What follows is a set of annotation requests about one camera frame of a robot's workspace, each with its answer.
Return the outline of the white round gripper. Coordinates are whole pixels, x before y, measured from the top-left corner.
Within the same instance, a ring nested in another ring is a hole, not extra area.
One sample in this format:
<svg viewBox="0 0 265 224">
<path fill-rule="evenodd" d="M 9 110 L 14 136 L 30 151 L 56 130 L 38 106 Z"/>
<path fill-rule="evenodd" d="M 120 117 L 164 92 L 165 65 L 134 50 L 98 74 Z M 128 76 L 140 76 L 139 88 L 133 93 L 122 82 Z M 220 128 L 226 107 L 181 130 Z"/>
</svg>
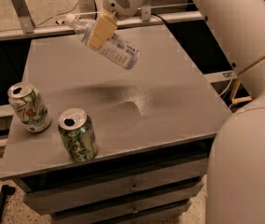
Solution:
<svg viewBox="0 0 265 224">
<path fill-rule="evenodd" d="M 97 18 L 87 45 L 98 50 L 103 43 L 118 29 L 118 17 L 131 17 L 145 0 L 103 0 L 103 9 Z"/>
</svg>

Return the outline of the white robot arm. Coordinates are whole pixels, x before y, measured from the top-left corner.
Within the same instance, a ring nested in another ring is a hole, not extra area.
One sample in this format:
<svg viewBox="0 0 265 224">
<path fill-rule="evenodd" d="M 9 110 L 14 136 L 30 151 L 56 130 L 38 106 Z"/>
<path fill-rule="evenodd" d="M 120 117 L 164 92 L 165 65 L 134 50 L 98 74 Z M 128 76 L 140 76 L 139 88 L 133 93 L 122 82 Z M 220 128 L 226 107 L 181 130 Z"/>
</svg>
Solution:
<svg viewBox="0 0 265 224">
<path fill-rule="evenodd" d="M 251 102 L 218 131 L 206 224 L 265 224 L 265 0 L 192 0 Z"/>
</svg>

